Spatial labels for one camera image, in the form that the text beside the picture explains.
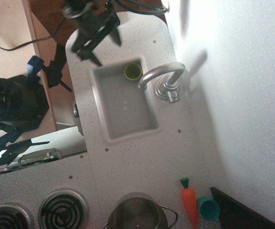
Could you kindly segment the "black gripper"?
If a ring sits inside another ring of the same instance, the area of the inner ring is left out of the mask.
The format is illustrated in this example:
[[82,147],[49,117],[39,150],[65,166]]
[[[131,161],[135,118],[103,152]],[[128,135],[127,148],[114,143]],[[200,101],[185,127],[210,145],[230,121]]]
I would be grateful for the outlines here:
[[90,60],[95,65],[102,66],[92,51],[106,36],[110,36],[112,41],[121,47],[122,40],[118,31],[120,19],[114,7],[109,7],[98,15],[92,10],[83,10],[74,13],[70,19],[78,28],[78,36],[71,51],[76,53],[81,60]]

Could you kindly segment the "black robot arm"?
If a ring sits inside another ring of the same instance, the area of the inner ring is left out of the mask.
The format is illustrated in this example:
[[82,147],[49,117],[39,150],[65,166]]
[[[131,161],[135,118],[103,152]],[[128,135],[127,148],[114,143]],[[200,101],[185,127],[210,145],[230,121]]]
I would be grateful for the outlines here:
[[104,11],[96,13],[98,9],[96,0],[65,0],[63,14],[78,29],[71,51],[82,61],[90,60],[95,65],[102,66],[92,51],[108,35],[118,46],[121,46],[122,41],[118,31],[120,19],[111,2],[107,1]]

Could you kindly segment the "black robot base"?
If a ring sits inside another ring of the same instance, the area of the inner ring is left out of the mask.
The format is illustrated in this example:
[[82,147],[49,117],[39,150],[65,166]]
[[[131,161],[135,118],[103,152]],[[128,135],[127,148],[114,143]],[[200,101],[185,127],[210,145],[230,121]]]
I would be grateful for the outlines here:
[[49,109],[44,87],[28,77],[0,78],[0,130],[23,133],[37,129]]

